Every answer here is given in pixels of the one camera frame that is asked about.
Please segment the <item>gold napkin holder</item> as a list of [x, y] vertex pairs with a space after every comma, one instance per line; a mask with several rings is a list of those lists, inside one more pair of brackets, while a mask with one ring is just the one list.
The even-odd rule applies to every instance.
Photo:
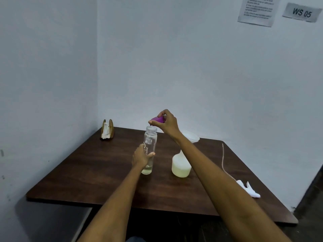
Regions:
[[114, 138], [114, 133], [115, 133], [115, 130], [114, 130], [114, 125], [113, 125], [113, 122], [112, 120], [110, 119], [107, 123], [109, 123], [109, 126], [110, 126], [110, 134], [111, 134], [111, 138], [110, 139], [104, 139], [104, 141], [108, 141], [108, 140], [111, 140]]

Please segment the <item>person's right forearm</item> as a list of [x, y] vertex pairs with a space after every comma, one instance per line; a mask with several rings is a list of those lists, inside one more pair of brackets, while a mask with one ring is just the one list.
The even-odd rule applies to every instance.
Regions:
[[292, 242], [255, 200], [180, 131], [180, 146], [235, 242]]

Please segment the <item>clear glass bottle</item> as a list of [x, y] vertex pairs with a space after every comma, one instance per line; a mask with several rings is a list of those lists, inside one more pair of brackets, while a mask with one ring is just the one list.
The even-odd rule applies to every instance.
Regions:
[[[150, 153], [155, 152], [155, 146], [157, 142], [157, 127], [147, 126], [146, 132], [144, 134], [144, 153], [149, 155]], [[149, 175], [152, 172], [154, 157], [151, 157], [148, 161], [148, 164], [141, 172], [144, 175]]]

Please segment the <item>person's left hand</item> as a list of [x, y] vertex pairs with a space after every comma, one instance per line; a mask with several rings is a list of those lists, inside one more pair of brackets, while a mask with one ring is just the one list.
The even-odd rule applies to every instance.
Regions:
[[143, 169], [148, 165], [148, 162], [150, 160], [150, 159], [146, 159], [144, 157], [145, 154], [146, 154], [145, 145], [140, 144], [132, 156], [132, 167], [133, 168], [137, 168], [140, 171], [143, 171]]

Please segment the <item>printed paper notice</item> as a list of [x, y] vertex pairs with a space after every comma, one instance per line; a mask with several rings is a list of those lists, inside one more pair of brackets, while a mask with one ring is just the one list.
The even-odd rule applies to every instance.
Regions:
[[238, 22], [272, 27], [281, 0], [243, 0]]

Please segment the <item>person's right hand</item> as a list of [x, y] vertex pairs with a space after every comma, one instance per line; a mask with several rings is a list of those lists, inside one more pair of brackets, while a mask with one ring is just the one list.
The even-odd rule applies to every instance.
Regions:
[[172, 140], [178, 142], [178, 140], [183, 136], [179, 130], [176, 117], [168, 110], [164, 109], [158, 114], [158, 117], [164, 116], [165, 122], [162, 123], [160, 128], [165, 134], [167, 134]]

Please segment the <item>white paper napkin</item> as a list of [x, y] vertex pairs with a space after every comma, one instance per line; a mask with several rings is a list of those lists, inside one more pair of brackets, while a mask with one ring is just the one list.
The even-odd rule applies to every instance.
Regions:
[[104, 140], [104, 139], [110, 139], [111, 138], [109, 123], [103, 122], [101, 130], [102, 130], [101, 139]]

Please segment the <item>translucent white spray bottle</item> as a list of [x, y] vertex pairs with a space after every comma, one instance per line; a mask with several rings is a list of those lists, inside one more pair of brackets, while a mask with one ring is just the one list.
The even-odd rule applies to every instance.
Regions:
[[185, 157], [182, 150], [172, 158], [172, 173], [180, 178], [189, 176], [192, 166]]

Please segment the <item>person's left forearm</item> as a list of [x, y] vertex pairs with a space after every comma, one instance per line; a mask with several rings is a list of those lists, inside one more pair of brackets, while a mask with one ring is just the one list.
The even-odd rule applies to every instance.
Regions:
[[100, 208], [77, 242], [125, 242], [136, 186], [143, 167], [135, 164]]

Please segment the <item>white spray trigger with tube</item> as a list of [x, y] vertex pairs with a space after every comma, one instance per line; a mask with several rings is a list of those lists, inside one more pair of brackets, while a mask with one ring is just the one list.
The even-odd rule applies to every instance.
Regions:
[[222, 143], [222, 161], [221, 161], [221, 167], [225, 174], [227, 174], [229, 177], [231, 177], [233, 180], [236, 181], [237, 184], [239, 184], [240, 187], [242, 187], [252, 198], [260, 198], [261, 195], [256, 193], [256, 191], [253, 190], [249, 182], [247, 181], [246, 186], [241, 180], [234, 179], [228, 172], [224, 169], [224, 144]]

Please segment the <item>grey label sign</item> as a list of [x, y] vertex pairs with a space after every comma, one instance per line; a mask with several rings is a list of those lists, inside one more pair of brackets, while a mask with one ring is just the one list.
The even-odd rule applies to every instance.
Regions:
[[295, 20], [306, 21], [309, 23], [315, 23], [322, 11], [322, 8], [313, 8], [296, 3], [287, 3], [282, 16]]

